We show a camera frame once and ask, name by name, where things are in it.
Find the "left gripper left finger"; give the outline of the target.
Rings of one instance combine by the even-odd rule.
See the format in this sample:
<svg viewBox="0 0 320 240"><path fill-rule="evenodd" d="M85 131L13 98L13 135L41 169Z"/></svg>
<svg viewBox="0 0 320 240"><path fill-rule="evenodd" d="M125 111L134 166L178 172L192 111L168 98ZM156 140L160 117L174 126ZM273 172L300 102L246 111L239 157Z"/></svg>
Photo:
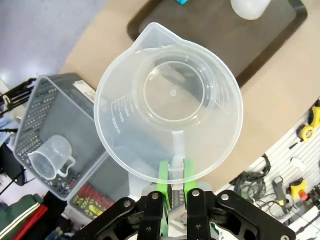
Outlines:
<svg viewBox="0 0 320 240"><path fill-rule="evenodd" d="M75 233L76 240L159 240L162 221L167 222L168 188L157 187L135 201L126 196L116 201L100 216Z"/></svg>

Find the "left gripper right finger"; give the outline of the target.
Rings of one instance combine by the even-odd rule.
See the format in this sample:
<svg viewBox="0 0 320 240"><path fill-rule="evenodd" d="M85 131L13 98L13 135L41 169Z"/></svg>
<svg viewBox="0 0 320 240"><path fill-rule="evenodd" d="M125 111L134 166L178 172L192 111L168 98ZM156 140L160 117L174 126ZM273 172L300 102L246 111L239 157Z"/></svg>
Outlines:
<svg viewBox="0 0 320 240"><path fill-rule="evenodd" d="M195 163L183 161L187 239L210 240L210 224L238 240L294 240L295 232L231 190L218 195L197 187Z"/></svg>

